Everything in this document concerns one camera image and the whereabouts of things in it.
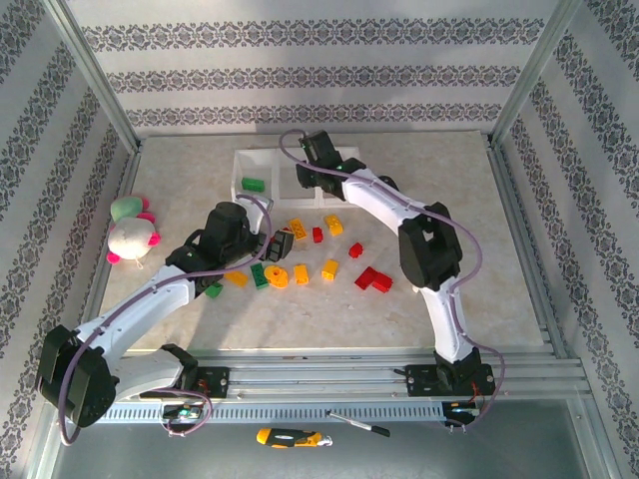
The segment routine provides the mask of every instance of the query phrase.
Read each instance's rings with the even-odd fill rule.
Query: patterned wallpaper
[[[639,477],[638,3],[579,8],[503,145],[623,477]]]
[[[44,335],[77,324],[129,154],[38,0],[0,0],[0,478],[21,477]]]
[[[488,132],[557,0],[68,2],[145,137]]]

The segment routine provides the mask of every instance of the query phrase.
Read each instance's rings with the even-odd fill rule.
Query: white box
[[[335,147],[344,160],[359,158],[359,148]],[[292,155],[305,159],[302,148],[288,148]],[[231,178],[231,195],[250,194],[242,188],[242,178],[262,180],[265,197],[273,199],[278,208],[352,208],[333,195],[325,194],[321,188],[304,189],[298,182],[296,164],[287,158],[279,148],[260,150],[236,150]]]

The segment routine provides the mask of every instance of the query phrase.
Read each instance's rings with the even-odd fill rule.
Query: pink ear
[[[151,234],[151,238],[149,239],[149,246],[157,246],[158,244],[160,244],[161,239],[162,237],[159,233]]]
[[[107,254],[107,261],[110,264],[117,264],[118,262],[120,262],[120,257],[116,255],[114,252],[109,252]]]
[[[140,213],[138,215],[138,218],[141,218],[143,220],[149,220],[153,224],[155,224],[155,222],[156,222],[155,215],[153,213],[149,213],[149,212]]]

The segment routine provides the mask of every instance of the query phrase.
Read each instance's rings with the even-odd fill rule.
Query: wire
[[[391,197],[393,200],[398,202],[404,208],[412,210],[412,211],[414,211],[416,213],[421,213],[421,214],[426,215],[426,216],[428,216],[430,218],[433,218],[434,220],[438,220],[440,222],[446,223],[447,225],[452,226],[456,230],[462,231],[468,237],[470,242],[472,243],[472,246],[473,246],[473,248],[475,250],[475,254],[476,254],[476,258],[477,258],[477,261],[475,263],[474,268],[471,270],[471,272],[469,274],[467,274],[466,276],[463,276],[462,278],[458,279],[456,282],[454,282],[450,286],[449,303],[450,303],[450,312],[451,312],[451,315],[452,315],[452,321],[453,321],[455,329],[457,330],[459,335],[461,335],[463,338],[465,338],[466,341],[468,341],[468,343],[470,345],[475,346],[475,347],[477,347],[479,349],[483,349],[484,351],[488,351],[491,354],[496,355],[497,358],[499,359],[499,379],[497,380],[497,383],[495,385],[495,390],[492,393],[492,395],[490,396],[490,399],[489,399],[488,403],[481,410],[481,412],[475,418],[475,420],[466,427],[466,429],[470,429],[471,427],[474,427],[474,425],[490,409],[490,407],[492,405],[492,402],[494,401],[495,397],[499,393],[499,390],[501,389],[501,386],[503,384],[503,380],[504,380],[504,377],[505,377],[505,374],[506,374],[506,361],[504,360],[503,355],[498,350],[496,350],[494,347],[490,347],[490,346],[486,346],[484,344],[480,344],[480,343],[476,342],[475,340],[473,340],[470,336],[468,336],[468,333],[464,330],[464,328],[461,326],[461,324],[459,322],[459,317],[457,316],[457,309],[455,307],[455,300],[454,300],[455,292],[459,289],[460,286],[462,286],[463,284],[469,282],[471,279],[476,277],[477,274],[479,273],[479,270],[481,269],[481,266],[483,265],[483,252],[481,250],[481,246],[479,244],[479,241],[477,240],[475,235],[469,229],[467,229],[465,226],[461,225],[460,223],[456,222],[455,220],[453,220],[453,219],[451,219],[449,217],[445,217],[444,215],[439,215],[437,213],[430,212],[426,208],[424,208],[422,206],[418,206],[416,203],[413,203],[411,201],[406,201],[392,187],[390,187],[389,185],[387,185],[386,183],[384,183],[380,179],[372,180],[372,179],[369,179],[369,178],[360,177],[359,175],[352,174],[352,173],[345,173],[345,172],[338,172],[338,171],[335,171],[335,170],[328,170],[326,168],[316,167],[315,165],[311,165],[311,164],[309,164],[309,163],[307,163],[307,162],[305,162],[303,160],[300,160],[295,155],[291,154],[291,152],[289,152],[287,150],[287,148],[284,146],[285,137],[287,137],[288,135],[291,135],[293,133],[301,134],[304,137],[307,135],[307,132],[305,132],[304,130],[293,128],[293,129],[288,130],[288,131],[286,131],[286,132],[284,132],[284,133],[282,133],[280,135],[279,146],[280,146],[280,150],[282,150],[282,153],[286,157],[288,157],[289,159],[293,160],[296,164],[298,164],[298,165],[300,165],[300,166],[302,166],[302,167],[304,167],[304,168],[306,168],[308,170],[312,170],[314,172],[317,172],[317,173],[324,173],[324,174],[327,174],[327,175],[333,175],[335,177],[346,178],[346,179],[351,179],[351,180],[357,180],[357,181],[363,182],[365,184],[368,184],[369,186],[373,187],[377,191],[387,195],[388,197]]]
[[[273,224],[271,222],[271,217],[269,216],[269,212],[266,208],[260,203],[259,200],[250,196],[250,195],[236,195],[238,199],[246,199],[256,204],[256,206],[260,209],[262,214],[264,215],[265,223],[267,224],[267,236],[266,238],[270,238],[273,235]],[[80,361],[80,357],[84,352],[89,349],[91,343],[101,334],[104,334],[104,331],[109,325],[115,321],[125,310],[131,307],[133,304],[151,294],[153,291],[166,286],[167,284],[171,284],[172,282],[179,281],[181,279],[190,279],[192,277],[204,277],[204,276],[216,276],[218,274],[226,274],[227,272],[237,271],[238,269],[242,269],[243,267],[250,266],[260,261],[262,255],[267,251],[269,247],[269,242],[264,241],[264,244],[260,248],[260,251],[248,261],[245,261],[241,264],[237,264],[232,267],[228,267],[225,269],[216,269],[211,271],[197,271],[197,272],[185,272],[184,274],[176,274],[175,276],[168,277],[163,279],[162,281],[158,281],[154,286],[149,286],[148,288],[140,291],[135,296],[131,297],[127,301],[125,301],[120,307],[118,307],[113,313],[109,314],[109,316],[98,326],[93,332],[87,337],[87,339],[80,345],[76,353],[69,361],[69,365],[64,373],[64,377],[62,378],[62,384],[60,385],[60,393],[58,394],[58,422],[60,425],[60,437],[61,441],[65,446],[70,446],[73,444],[76,439],[78,439],[78,435],[80,434],[80,428],[76,427],[75,431],[71,437],[67,432],[66,425],[66,412],[67,412],[67,400],[69,395],[69,385],[71,384],[71,378],[73,376],[76,367],[78,367],[78,362]]]
[[[166,427],[163,424],[163,427],[167,430],[167,432],[169,433],[170,436],[182,436],[185,437],[189,434],[192,434],[194,432],[196,432],[198,429],[200,429],[202,426],[204,426],[209,419],[211,418],[211,414],[213,413],[213,403],[211,402],[211,399],[209,398],[209,396],[207,396],[206,394],[203,394],[202,392],[198,392],[198,391],[186,391],[186,390],[182,390],[182,389],[175,389],[173,387],[161,387],[159,389],[154,389],[155,392],[167,392],[170,394],[175,394],[176,396],[193,396],[193,397],[199,397],[200,399],[203,399],[204,402],[207,403],[207,406],[209,406],[207,408],[207,412],[204,415],[204,417],[197,422],[196,424],[194,424],[192,427],[190,427],[189,429],[187,429],[186,431],[182,431],[182,432],[175,432],[173,429],[171,429],[171,419],[169,419],[169,421],[167,421],[167,425]]]

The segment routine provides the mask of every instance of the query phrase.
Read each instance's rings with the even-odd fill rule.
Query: yellow round brick
[[[289,285],[289,274],[283,267],[268,266],[264,270],[264,276],[266,276],[269,283],[275,287],[284,288]]]

